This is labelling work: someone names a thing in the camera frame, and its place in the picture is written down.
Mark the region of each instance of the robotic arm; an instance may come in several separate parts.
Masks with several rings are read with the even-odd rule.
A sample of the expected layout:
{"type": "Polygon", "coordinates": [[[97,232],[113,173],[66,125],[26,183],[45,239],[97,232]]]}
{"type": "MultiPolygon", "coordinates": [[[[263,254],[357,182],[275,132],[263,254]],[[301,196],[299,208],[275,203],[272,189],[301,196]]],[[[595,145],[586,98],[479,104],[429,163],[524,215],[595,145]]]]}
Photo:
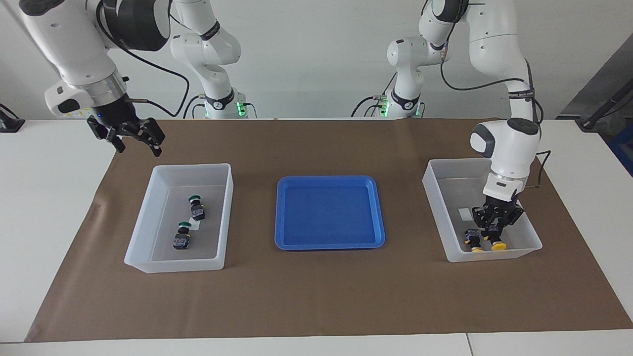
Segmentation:
{"type": "MultiPolygon", "coordinates": [[[[98,139],[123,152],[120,136],[133,137],[160,156],[165,135],[153,118],[137,117],[125,80],[106,54],[106,43],[86,7],[87,2],[76,0],[20,0],[26,28],[61,76],[46,91],[46,103],[57,115],[90,106],[96,117],[89,118],[88,124],[98,139]]],[[[103,8],[99,16],[106,18],[110,32],[131,49],[157,50],[167,41],[168,0],[104,0],[98,8],[103,8]],[[161,26],[165,19],[156,20],[161,10],[166,29],[161,26]]]]}
{"type": "Polygon", "coordinates": [[[493,249],[503,250],[501,233],[523,213],[517,197],[525,189],[541,138],[530,68],[518,47],[514,2],[429,0],[427,4],[419,23],[421,36],[400,39],[389,46],[387,58],[396,67],[398,78],[381,113],[394,118],[414,114],[423,84],[418,67],[442,65],[448,60],[449,34],[457,22],[465,20],[470,27],[472,65],[503,82],[510,99],[510,119],[479,124],[470,137],[471,147],[492,162],[484,187],[486,202],[482,208],[473,208],[473,217],[493,249]]]}
{"type": "Polygon", "coordinates": [[[175,36],[173,57],[191,69],[202,82],[206,116],[248,117],[246,97],[231,87],[229,75],[220,65],[236,63],[242,49],[237,39],[220,26],[206,0],[175,0],[182,23],[194,33],[175,36]]]}

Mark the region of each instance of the brown paper mat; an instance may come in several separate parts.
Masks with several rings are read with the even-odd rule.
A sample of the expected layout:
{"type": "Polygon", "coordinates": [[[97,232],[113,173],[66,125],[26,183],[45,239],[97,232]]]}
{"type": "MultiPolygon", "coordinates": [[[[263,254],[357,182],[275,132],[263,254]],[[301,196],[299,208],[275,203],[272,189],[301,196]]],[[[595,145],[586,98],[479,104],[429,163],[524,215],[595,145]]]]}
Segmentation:
{"type": "Polygon", "coordinates": [[[421,179],[432,158],[475,156],[474,120],[160,124],[161,158],[130,141],[115,156],[26,341],[633,327],[546,176],[520,198],[542,250],[446,261],[421,179]],[[232,165],[235,182],[224,270],[145,274],[125,265],[152,168],[218,162],[232,165]],[[385,245],[279,250],[275,198],[287,175],[372,176],[385,245]]]}

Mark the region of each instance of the blue plastic tray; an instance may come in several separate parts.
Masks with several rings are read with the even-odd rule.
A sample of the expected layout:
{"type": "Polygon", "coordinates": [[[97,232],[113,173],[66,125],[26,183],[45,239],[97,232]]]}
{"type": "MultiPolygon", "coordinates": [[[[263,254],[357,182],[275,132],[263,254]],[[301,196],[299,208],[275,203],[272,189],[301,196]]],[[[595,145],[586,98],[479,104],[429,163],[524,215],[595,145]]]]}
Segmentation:
{"type": "Polygon", "coordinates": [[[378,248],[385,229],[376,182],[364,175],[285,177],[277,186],[282,250],[378,248]]]}

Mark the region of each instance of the green indicator light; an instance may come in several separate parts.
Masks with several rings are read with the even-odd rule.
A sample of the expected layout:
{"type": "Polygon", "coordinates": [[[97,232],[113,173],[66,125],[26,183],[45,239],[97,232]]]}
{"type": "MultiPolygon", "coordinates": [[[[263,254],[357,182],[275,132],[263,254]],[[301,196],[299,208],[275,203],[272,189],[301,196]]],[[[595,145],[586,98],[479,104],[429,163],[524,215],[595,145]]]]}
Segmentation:
{"type": "Polygon", "coordinates": [[[387,117],[387,114],[389,113],[389,102],[383,101],[381,105],[382,108],[380,109],[380,114],[382,117],[387,117]]]}
{"type": "Polygon", "coordinates": [[[246,109],[244,107],[244,104],[242,103],[237,103],[237,112],[240,116],[244,116],[246,115],[246,109]]]}

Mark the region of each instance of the white plastic bin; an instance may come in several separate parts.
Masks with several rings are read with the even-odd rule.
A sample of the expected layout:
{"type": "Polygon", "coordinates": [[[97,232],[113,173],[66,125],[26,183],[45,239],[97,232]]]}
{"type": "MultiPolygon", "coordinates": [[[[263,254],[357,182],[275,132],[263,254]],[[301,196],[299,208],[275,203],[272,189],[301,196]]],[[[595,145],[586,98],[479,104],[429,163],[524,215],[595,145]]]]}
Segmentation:
{"type": "Polygon", "coordinates": [[[464,243],[465,231],[477,228],[470,209],[481,207],[485,201],[483,189],[490,166],[486,158],[429,161],[422,183],[450,262],[517,258],[542,248],[527,217],[529,212],[523,213],[513,226],[503,229],[501,239],[508,246],[504,251],[492,251],[490,242],[482,240],[484,251],[471,252],[464,243]]]}
{"type": "Polygon", "coordinates": [[[145,273],[224,267],[233,198],[228,163],[156,166],[147,185],[125,263],[145,273]],[[191,231],[188,249],[173,248],[178,223],[189,221],[189,197],[200,195],[206,218],[191,231]]]}

